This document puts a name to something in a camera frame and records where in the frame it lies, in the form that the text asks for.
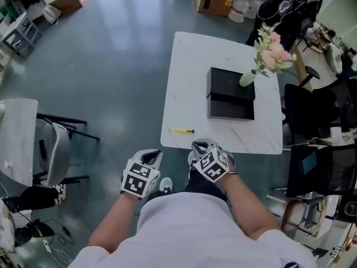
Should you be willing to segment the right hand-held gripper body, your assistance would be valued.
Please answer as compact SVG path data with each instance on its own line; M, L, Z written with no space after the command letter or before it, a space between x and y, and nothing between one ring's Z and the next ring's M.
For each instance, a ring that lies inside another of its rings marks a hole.
M215 183L226 174L235 174L233 154L224 150L214 140L195 140L191 148L197 160L195 168L207 180Z

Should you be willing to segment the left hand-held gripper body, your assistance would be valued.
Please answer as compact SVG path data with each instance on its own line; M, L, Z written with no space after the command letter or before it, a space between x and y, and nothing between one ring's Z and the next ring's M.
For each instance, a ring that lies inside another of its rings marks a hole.
M127 162L122 174L121 193L128 193L139 199L146 197L160 178L163 152L158 149L138 151Z

